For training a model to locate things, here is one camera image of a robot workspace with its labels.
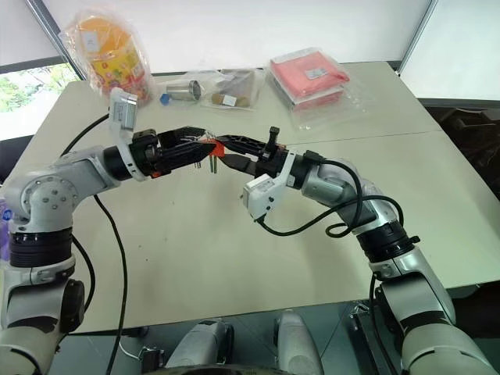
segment white wall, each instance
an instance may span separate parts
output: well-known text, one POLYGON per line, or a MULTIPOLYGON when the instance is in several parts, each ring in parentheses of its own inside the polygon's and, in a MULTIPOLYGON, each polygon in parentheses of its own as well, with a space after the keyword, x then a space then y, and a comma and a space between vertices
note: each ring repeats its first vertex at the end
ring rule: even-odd
POLYGON ((401 78, 417 98, 500 100, 500 1, 439 0, 401 78))
MULTIPOLYGON (((92 0, 45 0, 62 29, 92 0)), ((321 47, 340 62, 400 60, 429 0, 104 0, 135 26, 153 72, 263 66, 321 47)))
POLYGON ((57 55, 24 0, 0 1, 0 66, 57 55))

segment pink plastic bag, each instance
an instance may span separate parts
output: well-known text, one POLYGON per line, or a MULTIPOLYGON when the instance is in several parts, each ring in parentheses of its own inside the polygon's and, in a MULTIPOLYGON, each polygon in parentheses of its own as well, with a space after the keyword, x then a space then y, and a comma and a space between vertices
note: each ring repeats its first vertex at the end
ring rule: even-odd
POLYGON ((348 75, 319 51, 298 56, 271 60, 274 76, 294 99, 327 91, 349 81, 348 75))

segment robotic arm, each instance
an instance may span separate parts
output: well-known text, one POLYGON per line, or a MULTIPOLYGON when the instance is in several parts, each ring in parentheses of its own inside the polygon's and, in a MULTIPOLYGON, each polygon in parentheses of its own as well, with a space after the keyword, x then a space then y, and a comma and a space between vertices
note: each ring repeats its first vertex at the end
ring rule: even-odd
POLYGON ((397 325, 403 340, 404 372, 496 374, 473 340, 454 326, 452 300, 415 245, 419 238, 408 237, 392 205, 367 199, 356 213, 356 188, 361 187, 362 196, 369 198, 381 195, 375 185, 362 179, 348 162, 326 160, 311 151, 303 155, 288 151, 276 143, 278 131, 271 128, 266 144, 246 137, 217 138, 232 151, 257 157, 257 161, 235 154, 221 158, 230 168, 256 177, 245 185, 242 196, 252 218, 265 226, 266 214, 286 187, 300 190, 321 205, 339 207, 335 211, 351 227, 380 281, 377 300, 386 322, 397 325), (359 184, 347 170, 357 176, 359 184))
POLYGON ((215 145, 205 130, 184 127, 134 134, 137 97, 116 89, 110 130, 116 146, 62 156, 45 170, 13 180, 9 208, 10 264, 4 269, 0 363, 6 374, 46 374, 59 342, 84 318, 84 285, 71 279, 72 215, 86 197, 203 160, 215 145))

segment white table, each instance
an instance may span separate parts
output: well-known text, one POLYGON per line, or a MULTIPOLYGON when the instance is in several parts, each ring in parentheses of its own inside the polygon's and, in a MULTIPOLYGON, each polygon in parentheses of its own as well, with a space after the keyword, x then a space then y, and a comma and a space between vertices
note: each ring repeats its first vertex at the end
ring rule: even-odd
MULTIPOLYGON (((378 105, 369 119, 332 124, 323 135, 306 134, 321 142, 306 143, 305 135, 293 130, 269 88, 254 113, 174 111, 152 103, 141 110, 138 124, 158 131, 193 125, 263 140, 268 126, 279 126, 281 142, 299 144, 294 146, 299 151, 350 159, 365 178, 397 199, 407 231, 422 238, 420 247, 447 288, 500 279, 496 197, 387 66, 350 67, 366 78, 363 83, 377 93, 378 105)), ((50 163, 103 113, 105 105, 85 83, 71 84, 12 175, 50 163), (49 140, 60 148, 49 148, 49 140)), ((110 143, 104 126, 78 148, 110 143)), ((125 181, 119 190, 101 195, 127 252, 126 327, 366 298, 370 271, 356 239, 334 240, 323 232, 338 218, 294 237, 274 237, 252 222, 239 201, 251 177, 222 163, 213 175, 206 164, 141 184, 125 181)), ((290 190, 268 222, 278 230, 294 228, 323 210, 290 190)), ((94 300, 79 331, 114 329, 121 299, 120 257, 111 228, 91 199, 75 212, 74 233, 97 274, 94 300)), ((78 254, 75 277, 88 285, 78 254)))

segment metal cup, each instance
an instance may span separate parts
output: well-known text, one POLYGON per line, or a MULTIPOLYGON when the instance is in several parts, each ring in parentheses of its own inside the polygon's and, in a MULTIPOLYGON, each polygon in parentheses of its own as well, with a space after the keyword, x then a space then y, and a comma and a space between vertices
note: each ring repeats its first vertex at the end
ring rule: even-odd
POLYGON ((202 96, 202 88, 197 80, 186 80, 166 83, 166 93, 176 100, 199 100, 202 96))

